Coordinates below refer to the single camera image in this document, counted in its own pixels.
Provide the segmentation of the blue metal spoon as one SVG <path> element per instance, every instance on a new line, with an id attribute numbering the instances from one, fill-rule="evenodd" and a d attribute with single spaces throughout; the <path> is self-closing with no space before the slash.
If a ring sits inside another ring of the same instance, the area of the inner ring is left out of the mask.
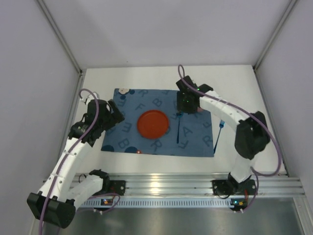
<path id="1" fill-rule="evenodd" d="M 178 118 L 178 131 L 177 131 L 177 140 L 176 140 L 177 144 L 179 144 L 180 120 L 181 120 L 182 115 L 183 115 L 182 112 L 177 113 L 177 118 Z"/>

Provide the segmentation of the blue letter-print placemat cloth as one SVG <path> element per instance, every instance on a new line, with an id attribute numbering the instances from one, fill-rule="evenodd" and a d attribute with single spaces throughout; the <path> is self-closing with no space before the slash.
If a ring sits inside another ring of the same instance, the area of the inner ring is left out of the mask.
<path id="1" fill-rule="evenodd" d="M 214 156 L 210 112 L 179 115 L 176 91 L 116 88 L 113 100 L 125 119 L 105 133 L 101 151 Z"/>

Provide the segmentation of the blue metal fork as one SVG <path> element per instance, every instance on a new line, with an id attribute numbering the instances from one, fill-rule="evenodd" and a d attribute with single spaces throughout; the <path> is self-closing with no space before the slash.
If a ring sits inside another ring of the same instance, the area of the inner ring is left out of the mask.
<path id="1" fill-rule="evenodd" d="M 216 153 L 218 142 L 219 142 L 219 138 L 220 138 L 220 134 L 221 134 L 222 129 L 224 128 L 224 125 L 225 125 L 225 122 L 223 120 L 221 120 L 220 123 L 219 123 L 218 136 L 217 136 L 217 139 L 216 139 L 216 142 L 215 142 L 215 145 L 214 145 L 214 149 L 213 149 L 214 153 Z"/>

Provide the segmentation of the red plastic plate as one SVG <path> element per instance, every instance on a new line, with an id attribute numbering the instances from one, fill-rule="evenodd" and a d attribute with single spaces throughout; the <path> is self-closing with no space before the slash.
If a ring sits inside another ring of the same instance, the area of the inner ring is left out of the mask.
<path id="1" fill-rule="evenodd" d="M 148 110 L 137 120 L 137 130 L 146 139 L 158 139 L 164 136 L 169 128 L 169 119 L 160 110 Z"/>

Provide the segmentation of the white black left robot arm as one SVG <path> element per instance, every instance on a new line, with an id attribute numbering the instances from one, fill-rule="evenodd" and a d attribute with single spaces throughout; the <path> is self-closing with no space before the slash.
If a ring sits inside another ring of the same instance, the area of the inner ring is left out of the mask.
<path id="1" fill-rule="evenodd" d="M 72 181 L 83 160 L 91 152 L 102 133 L 124 120 L 116 103 L 92 99 L 82 119 L 72 125 L 65 148 L 52 173 L 37 193 L 30 193 L 27 204 L 34 217 L 62 229 L 74 219 L 77 209 L 95 194 L 111 189 L 109 174 L 92 170 L 79 185 L 71 188 Z"/>

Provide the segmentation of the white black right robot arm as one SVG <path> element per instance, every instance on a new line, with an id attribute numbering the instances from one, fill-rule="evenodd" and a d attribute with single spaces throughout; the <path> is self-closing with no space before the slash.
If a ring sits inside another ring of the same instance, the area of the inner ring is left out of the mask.
<path id="1" fill-rule="evenodd" d="M 195 114 L 201 108 L 214 114 L 234 130 L 237 158 L 226 183 L 230 192 L 237 193 L 251 177 L 255 155 L 263 151 L 270 142 L 270 137 L 264 129 L 267 127 L 264 114 L 260 111 L 252 114 L 261 124 L 252 117 L 245 118 L 213 88 L 206 84 L 198 87 L 189 76 L 177 81 L 176 85 L 179 89 L 177 92 L 178 112 Z"/>

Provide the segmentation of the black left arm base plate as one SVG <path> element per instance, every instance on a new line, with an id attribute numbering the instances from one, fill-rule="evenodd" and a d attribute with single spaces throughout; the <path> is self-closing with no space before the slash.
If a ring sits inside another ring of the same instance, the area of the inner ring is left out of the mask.
<path id="1" fill-rule="evenodd" d="M 124 195 L 126 190 L 126 181 L 124 180 L 110 180 L 108 193 L 117 193 L 121 196 Z"/>

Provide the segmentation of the aluminium rail frame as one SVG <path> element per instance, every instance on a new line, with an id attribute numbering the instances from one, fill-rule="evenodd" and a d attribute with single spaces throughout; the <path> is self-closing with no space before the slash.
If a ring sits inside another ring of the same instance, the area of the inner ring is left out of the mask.
<path id="1" fill-rule="evenodd" d="M 197 82 L 213 86 L 222 98 L 234 99 L 252 111 L 265 110 L 255 74 L 250 66 L 189 66 Z M 223 151 L 213 158 L 183 158 L 165 155 L 106 153 L 100 140 L 80 168 L 108 170 L 113 179 L 126 181 L 125 194 L 130 197 L 213 197 L 212 181 L 225 179 L 235 165 L 235 132 L 226 124 Z M 305 192 L 298 178 L 288 177 L 282 165 L 277 141 L 272 140 L 253 163 L 262 171 L 275 169 L 272 177 L 255 175 L 256 193 L 264 198 L 303 197 Z M 71 188 L 79 185 L 72 181 Z"/>

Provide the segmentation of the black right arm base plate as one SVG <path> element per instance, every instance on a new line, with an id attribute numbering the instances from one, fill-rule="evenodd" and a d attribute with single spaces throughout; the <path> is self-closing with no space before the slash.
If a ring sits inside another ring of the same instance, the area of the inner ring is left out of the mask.
<path id="1" fill-rule="evenodd" d="M 237 183 L 231 180 L 213 180 L 212 181 L 213 194 L 220 198 L 228 198 L 237 195 L 254 195 L 257 189 L 256 182 L 248 179 L 244 182 Z"/>

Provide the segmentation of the left aluminium corner post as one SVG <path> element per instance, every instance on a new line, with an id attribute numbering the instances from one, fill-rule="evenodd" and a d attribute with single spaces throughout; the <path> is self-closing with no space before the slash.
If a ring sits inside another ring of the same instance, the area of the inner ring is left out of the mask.
<path id="1" fill-rule="evenodd" d="M 82 73 L 82 69 L 80 68 L 76 58 L 74 57 L 65 37 L 63 36 L 63 33 L 61 32 L 60 28 L 58 27 L 52 13 L 50 12 L 47 4 L 44 0 L 35 0 L 36 4 L 42 11 L 43 15 L 45 16 L 46 20 L 48 21 L 48 24 L 50 25 L 52 31 L 54 32 L 55 36 L 57 37 L 59 43 L 61 44 L 62 49 L 66 53 L 67 57 L 71 61 L 71 64 L 73 65 L 74 69 L 78 74 Z"/>

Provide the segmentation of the aluminium corner post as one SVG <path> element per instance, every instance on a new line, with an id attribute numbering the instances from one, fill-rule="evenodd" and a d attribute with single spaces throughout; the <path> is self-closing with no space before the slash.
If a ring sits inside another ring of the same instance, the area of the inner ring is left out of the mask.
<path id="1" fill-rule="evenodd" d="M 71 61 L 71 64 L 73 65 L 74 69 L 78 74 L 82 73 L 82 69 L 80 68 L 76 58 L 74 57 L 65 37 L 63 36 L 63 33 L 61 32 L 60 28 L 58 27 L 52 13 L 50 12 L 47 4 L 44 0 L 35 0 L 36 4 L 42 11 L 43 15 L 45 16 L 46 20 L 48 21 L 48 24 L 50 25 L 52 31 L 54 32 L 55 36 L 57 37 L 59 43 L 61 44 L 62 49 L 66 53 L 67 57 Z"/>
<path id="2" fill-rule="evenodd" d="M 256 72 L 258 68 L 261 66 L 262 62 L 269 53 L 271 47 L 275 43 L 280 32 L 282 31 L 283 27 L 285 26 L 286 22 L 288 21 L 290 15 L 294 11 L 298 3 L 299 0 L 289 0 L 287 2 L 286 7 L 284 8 L 282 14 L 278 18 L 278 22 L 275 24 L 273 31 L 269 35 L 269 38 L 267 39 L 265 46 L 263 47 L 259 56 L 257 57 L 255 64 L 252 66 L 254 72 Z"/>

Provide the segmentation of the right aluminium corner post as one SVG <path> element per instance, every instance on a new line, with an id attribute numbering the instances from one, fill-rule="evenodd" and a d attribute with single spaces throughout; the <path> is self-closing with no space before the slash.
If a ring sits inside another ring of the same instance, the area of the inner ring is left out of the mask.
<path id="1" fill-rule="evenodd" d="M 256 72 L 258 68 L 261 66 L 262 62 L 269 53 L 271 47 L 275 43 L 280 32 L 282 31 L 283 27 L 285 26 L 286 22 L 288 21 L 290 15 L 294 11 L 298 3 L 299 0 L 289 0 L 287 2 L 286 7 L 284 8 L 282 14 L 278 18 L 278 22 L 275 24 L 273 31 L 269 35 L 269 38 L 267 39 L 265 46 L 263 47 L 259 56 L 257 57 L 255 64 L 252 66 L 254 72 Z"/>

